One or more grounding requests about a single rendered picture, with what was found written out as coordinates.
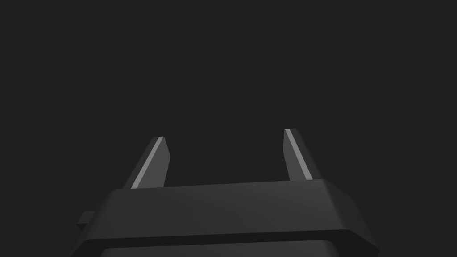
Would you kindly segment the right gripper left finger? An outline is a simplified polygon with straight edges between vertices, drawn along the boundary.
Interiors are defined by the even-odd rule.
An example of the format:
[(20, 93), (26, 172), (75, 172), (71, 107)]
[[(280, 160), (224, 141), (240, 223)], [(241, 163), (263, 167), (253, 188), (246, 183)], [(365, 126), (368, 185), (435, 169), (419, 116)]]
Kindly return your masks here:
[(123, 189), (164, 187), (169, 162), (170, 152), (165, 137), (153, 137)]

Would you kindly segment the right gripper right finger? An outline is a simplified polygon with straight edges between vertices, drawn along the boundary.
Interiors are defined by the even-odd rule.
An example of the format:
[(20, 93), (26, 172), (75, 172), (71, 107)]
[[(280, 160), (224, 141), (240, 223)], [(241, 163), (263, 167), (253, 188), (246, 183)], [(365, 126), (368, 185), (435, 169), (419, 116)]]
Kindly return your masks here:
[(323, 178), (298, 129), (284, 129), (283, 155), (291, 181)]

